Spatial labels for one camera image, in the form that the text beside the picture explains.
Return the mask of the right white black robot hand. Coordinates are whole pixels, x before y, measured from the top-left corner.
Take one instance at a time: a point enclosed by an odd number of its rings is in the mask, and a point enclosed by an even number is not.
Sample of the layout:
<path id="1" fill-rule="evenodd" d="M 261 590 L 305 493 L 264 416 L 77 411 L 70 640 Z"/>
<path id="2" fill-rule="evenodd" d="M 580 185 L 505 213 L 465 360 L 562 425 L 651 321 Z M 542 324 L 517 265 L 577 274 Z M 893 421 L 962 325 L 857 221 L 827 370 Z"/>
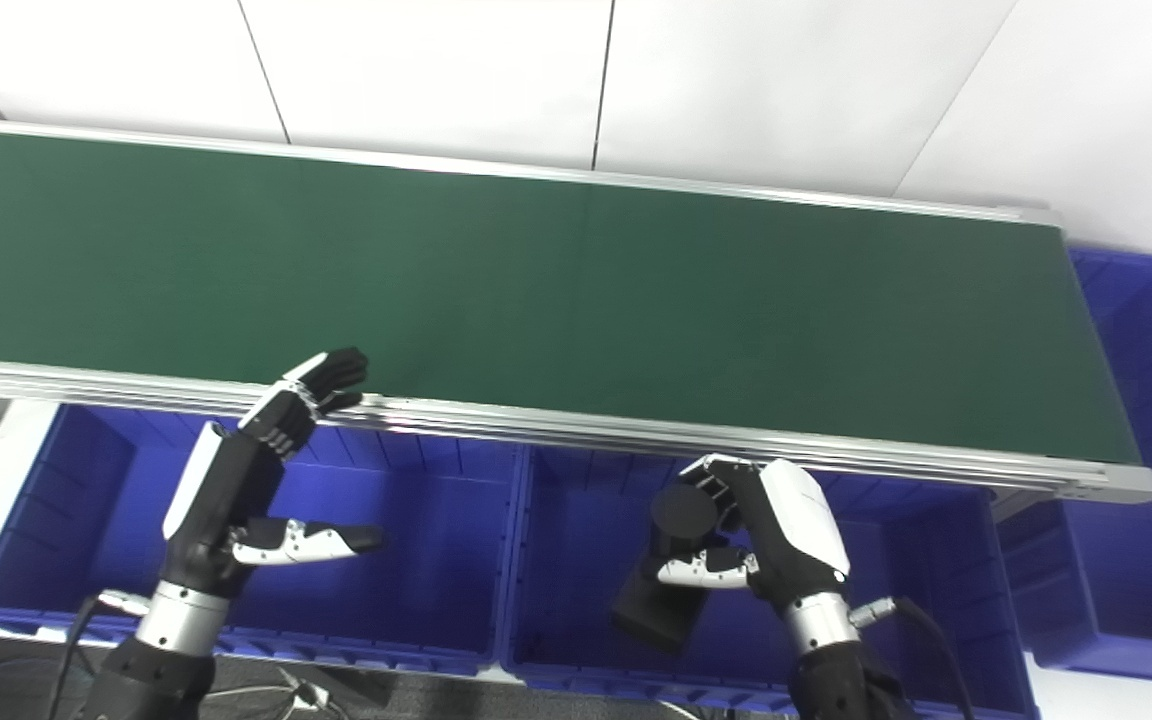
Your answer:
<path id="1" fill-rule="evenodd" d="M 646 579 L 704 591 L 750 589 L 788 611 L 844 605 L 850 571 L 820 484 L 788 460 L 708 454 L 655 497 Z"/>

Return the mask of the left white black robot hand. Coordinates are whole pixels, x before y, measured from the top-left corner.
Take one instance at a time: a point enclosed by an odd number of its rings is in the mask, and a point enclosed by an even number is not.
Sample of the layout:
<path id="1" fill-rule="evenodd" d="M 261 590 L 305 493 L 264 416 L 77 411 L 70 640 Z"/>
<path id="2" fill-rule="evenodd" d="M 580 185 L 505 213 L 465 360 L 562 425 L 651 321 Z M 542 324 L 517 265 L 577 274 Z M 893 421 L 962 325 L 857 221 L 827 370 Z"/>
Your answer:
<path id="1" fill-rule="evenodd" d="M 311 356 L 262 392 L 236 427 L 210 420 L 166 511 L 159 579 L 177 597 L 232 601 L 255 568 L 347 559 L 380 550 L 376 525 L 274 518 L 285 469 L 319 420 L 361 404 L 367 357 L 356 347 Z"/>

